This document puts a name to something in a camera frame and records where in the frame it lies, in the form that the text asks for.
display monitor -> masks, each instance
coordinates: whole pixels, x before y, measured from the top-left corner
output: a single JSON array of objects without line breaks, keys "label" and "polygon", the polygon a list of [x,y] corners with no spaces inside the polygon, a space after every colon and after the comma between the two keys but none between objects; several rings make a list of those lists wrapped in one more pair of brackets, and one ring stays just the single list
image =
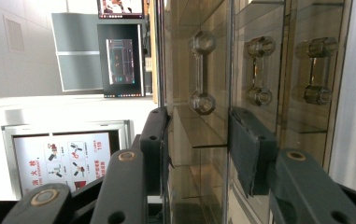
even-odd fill
[{"label": "display monitor", "polygon": [[140,24],[98,24],[105,98],[145,96]]},{"label": "display monitor", "polygon": [[143,0],[97,0],[99,19],[143,19]]},{"label": "display monitor", "polygon": [[129,120],[3,128],[8,169],[17,200],[49,183],[80,189],[106,174],[111,155],[130,147]]}]

air vent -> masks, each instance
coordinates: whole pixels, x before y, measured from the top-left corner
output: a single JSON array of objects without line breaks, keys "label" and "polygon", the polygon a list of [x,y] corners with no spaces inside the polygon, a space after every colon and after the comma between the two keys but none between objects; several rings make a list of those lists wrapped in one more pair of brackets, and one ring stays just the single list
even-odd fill
[{"label": "air vent", "polygon": [[8,47],[11,51],[25,51],[21,24],[5,19]]}]

digital screen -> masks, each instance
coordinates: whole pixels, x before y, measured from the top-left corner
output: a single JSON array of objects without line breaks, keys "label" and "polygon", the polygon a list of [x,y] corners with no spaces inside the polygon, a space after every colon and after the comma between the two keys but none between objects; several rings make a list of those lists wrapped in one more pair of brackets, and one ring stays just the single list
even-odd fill
[{"label": "digital screen", "polygon": [[98,24],[105,98],[145,96],[140,24]]},{"label": "digital screen", "polygon": [[14,136],[21,193],[49,183],[71,191],[106,174],[111,154],[119,150],[118,131]]},{"label": "digital screen", "polygon": [[110,85],[135,84],[132,39],[108,39],[107,62]]},{"label": "digital screen", "polygon": [[97,0],[99,19],[142,19],[143,0]]}]

poster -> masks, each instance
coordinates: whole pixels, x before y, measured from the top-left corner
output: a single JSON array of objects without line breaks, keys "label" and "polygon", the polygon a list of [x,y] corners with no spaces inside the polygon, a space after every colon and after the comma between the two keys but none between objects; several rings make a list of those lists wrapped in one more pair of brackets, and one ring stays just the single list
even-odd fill
[{"label": "poster", "polygon": [[71,191],[106,174],[110,161],[108,133],[78,133],[14,138],[22,195],[49,183]]}]

gray panel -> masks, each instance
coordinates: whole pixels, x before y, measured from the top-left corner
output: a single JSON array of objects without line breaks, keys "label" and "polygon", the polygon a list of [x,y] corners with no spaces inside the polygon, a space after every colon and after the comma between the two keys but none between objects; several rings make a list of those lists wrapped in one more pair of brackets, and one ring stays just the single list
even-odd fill
[{"label": "gray panel", "polygon": [[52,13],[64,91],[102,90],[98,24],[139,24],[144,20],[99,20],[97,14]]},{"label": "gray panel", "polygon": [[64,91],[102,89],[99,55],[59,55]]},{"label": "gray panel", "polygon": [[99,50],[97,15],[52,13],[57,51]]}]

